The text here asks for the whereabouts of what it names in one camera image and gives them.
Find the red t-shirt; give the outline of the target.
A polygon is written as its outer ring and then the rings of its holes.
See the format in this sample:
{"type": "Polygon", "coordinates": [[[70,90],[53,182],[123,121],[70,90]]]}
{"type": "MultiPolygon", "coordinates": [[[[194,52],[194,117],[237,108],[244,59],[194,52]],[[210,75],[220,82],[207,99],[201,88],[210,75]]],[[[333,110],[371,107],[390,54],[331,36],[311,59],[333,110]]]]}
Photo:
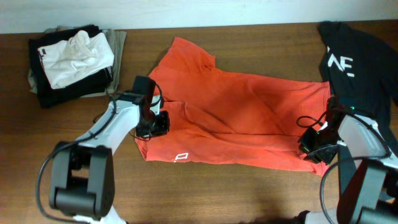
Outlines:
{"type": "Polygon", "coordinates": [[[137,141],[147,161],[243,164],[323,175],[299,149],[304,128],[330,97],[328,82],[225,72],[215,57],[177,37],[150,73],[170,118],[165,136],[137,141]]]}

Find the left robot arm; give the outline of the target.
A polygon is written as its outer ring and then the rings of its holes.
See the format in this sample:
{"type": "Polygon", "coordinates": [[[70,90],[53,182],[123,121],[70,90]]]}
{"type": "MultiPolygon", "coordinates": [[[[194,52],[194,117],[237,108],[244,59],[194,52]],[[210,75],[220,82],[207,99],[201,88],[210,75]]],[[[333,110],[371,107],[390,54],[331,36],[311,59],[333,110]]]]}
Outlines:
{"type": "Polygon", "coordinates": [[[123,139],[141,141],[166,135],[170,121],[164,99],[149,77],[137,76],[132,88],[110,98],[108,109],[82,136],[59,142],[52,163],[49,205],[72,223],[124,223],[114,205],[113,156],[123,139]]]}

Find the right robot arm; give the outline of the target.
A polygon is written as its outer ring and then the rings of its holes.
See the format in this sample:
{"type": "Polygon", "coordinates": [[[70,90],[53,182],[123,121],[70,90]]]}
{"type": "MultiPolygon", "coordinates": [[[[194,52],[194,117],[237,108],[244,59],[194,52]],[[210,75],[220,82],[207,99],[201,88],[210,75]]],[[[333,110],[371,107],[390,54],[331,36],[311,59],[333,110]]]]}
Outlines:
{"type": "Polygon", "coordinates": [[[397,223],[397,156],[369,114],[328,100],[326,111],[298,140],[306,159],[328,164],[320,182],[321,213],[306,223],[397,223]],[[339,169],[340,197],[335,209],[324,199],[326,179],[339,169]]]}

